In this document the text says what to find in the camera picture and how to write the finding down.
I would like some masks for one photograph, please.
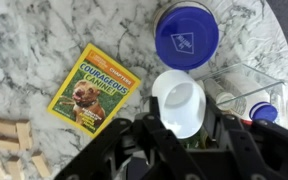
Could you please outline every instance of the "white logo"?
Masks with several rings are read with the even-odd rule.
[[[177,52],[194,54],[194,33],[181,33],[171,35]]]

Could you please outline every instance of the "blue cap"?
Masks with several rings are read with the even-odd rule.
[[[155,46],[158,56],[174,69],[190,70],[207,62],[219,39],[212,14],[197,7],[179,7],[160,20]]]
[[[260,102],[253,106],[250,111],[250,118],[254,120],[275,121],[277,118],[277,109],[267,102]]]

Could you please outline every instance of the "book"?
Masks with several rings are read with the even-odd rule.
[[[95,138],[139,84],[134,74],[88,44],[47,110]]]

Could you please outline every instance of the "book cover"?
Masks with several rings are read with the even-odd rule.
[[[88,44],[47,109],[95,138],[139,84],[135,75]]]

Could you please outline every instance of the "dog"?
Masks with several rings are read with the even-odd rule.
[[[80,80],[74,86],[72,99],[61,96],[61,98],[70,100],[70,102],[61,102],[60,104],[74,105],[73,113],[76,118],[75,121],[79,125],[84,124],[83,117],[80,114],[89,114],[93,116],[94,126],[99,126],[106,117],[105,111],[98,100],[100,93],[101,91],[93,83]]]

